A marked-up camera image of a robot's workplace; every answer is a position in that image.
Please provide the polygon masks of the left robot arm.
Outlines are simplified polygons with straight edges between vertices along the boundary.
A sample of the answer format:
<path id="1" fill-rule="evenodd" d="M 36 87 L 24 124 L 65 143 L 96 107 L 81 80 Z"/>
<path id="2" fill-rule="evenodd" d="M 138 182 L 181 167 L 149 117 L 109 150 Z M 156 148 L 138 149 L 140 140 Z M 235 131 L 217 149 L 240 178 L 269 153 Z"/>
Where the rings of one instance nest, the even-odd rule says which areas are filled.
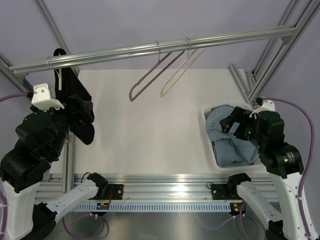
<path id="1" fill-rule="evenodd" d="M 59 159 L 69 133 L 73 132 L 86 145 L 93 142 L 95 116 L 92 100 L 77 95 L 64 102 L 33 100 L 31 111 L 16 127 L 18 141 L 0 163 L 6 194 L 3 222 L 7 240 L 42 240 L 82 201 L 103 199 L 108 194 L 108 181 L 94 172 L 57 199 L 35 203 L 43 176 Z"/>

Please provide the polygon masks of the light blue denim skirt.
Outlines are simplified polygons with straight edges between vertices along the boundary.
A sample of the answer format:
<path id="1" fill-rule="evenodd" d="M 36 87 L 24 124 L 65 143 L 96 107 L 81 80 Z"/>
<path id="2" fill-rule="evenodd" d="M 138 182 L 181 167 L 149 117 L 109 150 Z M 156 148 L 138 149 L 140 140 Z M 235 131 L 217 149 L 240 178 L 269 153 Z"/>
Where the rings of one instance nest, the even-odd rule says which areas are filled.
<path id="1" fill-rule="evenodd" d="M 218 167 L 234 168 L 254 165 L 259 160 L 258 150 L 248 141 L 234 136 L 237 125 L 228 133 L 222 132 L 220 120 L 227 118 L 235 108 L 231 105 L 212 107 L 204 113 L 205 130 L 213 146 Z"/>

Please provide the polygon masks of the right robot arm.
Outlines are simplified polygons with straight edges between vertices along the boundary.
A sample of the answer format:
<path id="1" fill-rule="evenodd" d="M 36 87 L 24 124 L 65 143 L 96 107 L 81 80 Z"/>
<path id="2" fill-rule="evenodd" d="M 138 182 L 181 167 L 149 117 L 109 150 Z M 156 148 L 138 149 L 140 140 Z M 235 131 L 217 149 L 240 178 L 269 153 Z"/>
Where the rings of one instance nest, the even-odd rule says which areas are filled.
<path id="1" fill-rule="evenodd" d="M 228 195 L 240 197 L 254 211 L 268 240 L 318 240 L 320 235 L 314 228 L 302 187 L 307 169 L 298 149 L 285 142 L 285 123 L 280 115 L 261 107 L 253 112 L 235 107 L 220 121 L 222 131 L 228 133 L 234 123 L 239 124 L 235 137 L 249 141 L 258 150 L 275 186 L 281 210 L 273 208 L 245 173 L 228 178 Z"/>

